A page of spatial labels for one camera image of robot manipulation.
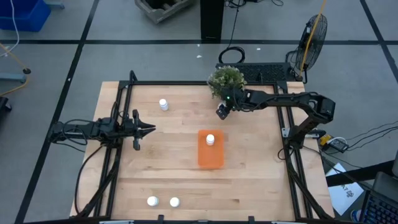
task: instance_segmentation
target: white paper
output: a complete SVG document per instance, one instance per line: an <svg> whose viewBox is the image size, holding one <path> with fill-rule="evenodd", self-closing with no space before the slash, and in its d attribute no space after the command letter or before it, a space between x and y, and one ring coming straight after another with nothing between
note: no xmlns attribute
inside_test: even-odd
<svg viewBox="0 0 398 224"><path fill-rule="evenodd" d="M335 165L335 169L346 172L340 163ZM335 175L337 173L338 172L336 172L334 169L330 169L326 176ZM331 204L340 215L343 215L345 211L347 211L347 209L355 202L362 192L363 189L357 183L329 187Z"/></svg>

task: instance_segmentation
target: small white cylinder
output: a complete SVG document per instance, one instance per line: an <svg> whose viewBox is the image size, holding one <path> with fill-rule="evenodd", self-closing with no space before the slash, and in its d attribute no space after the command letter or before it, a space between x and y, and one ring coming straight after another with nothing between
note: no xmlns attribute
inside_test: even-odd
<svg viewBox="0 0 398 224"><path fill-rule="evenodd" d="M159 204L159 199L155 196L150 196L147 200L149 206L156 206Z"/></svg>
<svg viewBox="0 0 398 224"><path fill-rule="evenodd" d="M160 105L160 108L164 111L167 111L169 109L169 104L167 103L167 101L165 99L159 100L159 105Z"/></svg>
<svg viewBox="0 0 398 224"><path fill-rule="evenodd" d="M207 135L206 143L208 146L214 145L214 135L212 135L212 134Z"/></svg>
<svg viewBox="0 0 398 224"><path fill-rule="evenodd" d="M180 205L180 199L174 197L170 199L170 205L174 208L178 207Z"/></svg>

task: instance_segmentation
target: keyboard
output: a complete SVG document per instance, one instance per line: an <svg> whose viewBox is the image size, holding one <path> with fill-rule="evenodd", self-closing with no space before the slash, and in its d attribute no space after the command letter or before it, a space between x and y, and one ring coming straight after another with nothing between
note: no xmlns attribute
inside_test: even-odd
<svg viewBox="0 0 398 224"><path fill-rule="evenodd" d="M287 79L289 63L219 63L216 68L231 66L239 69L247 82L275 83Z"/></svg>
<svg viewBox="0 0 398 224"><path fill-rule="evenodd" d="M365 202L360 219L362 222L398 224L398 203L375 192L368 192Z"/></svg>

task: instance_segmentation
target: blue bin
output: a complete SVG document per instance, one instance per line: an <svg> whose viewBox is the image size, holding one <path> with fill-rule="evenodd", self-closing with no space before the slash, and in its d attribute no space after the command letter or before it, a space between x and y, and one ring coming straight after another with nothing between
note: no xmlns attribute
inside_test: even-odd
<svg viewBox="0 0 398 224"><path fill-rule="evenodd" d="M18 31L38 32L51 13L43 0L12 0ZM10 0L0 0L0 29L15 30Z"/></svg>

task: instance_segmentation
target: gray floor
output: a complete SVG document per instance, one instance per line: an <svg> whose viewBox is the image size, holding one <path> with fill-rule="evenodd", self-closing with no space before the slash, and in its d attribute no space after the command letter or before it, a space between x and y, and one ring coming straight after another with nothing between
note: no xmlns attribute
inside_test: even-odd
<svg viewBox="0 0 398 224"><path fill-rule="evenodd" d="M304 24L317 14L321 1L284 0L283 7L269 0L248 3L239 12L234 39L298 40ZM367 0L386 40L398 40L397 3ZM22 39L78 40L93 0L64 1L65 10L53 9L38 33L23 32ZM377 40L359 0L328 1L327 40ZM234 10L225 9L223 38L229 39ZM200 8L196 4L181 14L154 25L131 0L100 0L88 40L199 39ZM0 30L0 40L15 33ZM246 62L281 62L294 45L239 45ZM29 85L8 95L13 105L0 126L0 217L12 223L55 111L76 45L21 44L15 49L32 69ZM127 79L133 69L140 80L206 80L225 45L85 45L72 80L61 121L92 119L101 82ZM398 60L398 46L390 45ZM226 54L225 61L239 55ZM20 73L10 58L0 58L2 72ZM335 120L322 127L334 136L349 138L380 124L398 120L398 84L379 45L325 45L309 71L308 91L317 91L337 103ZM0 92L16 86L1 83ZM396 153L396 133L337 157L359 166L391 160ZM67 218L76 175L83 154L51 145L25 221Z"/></svg>

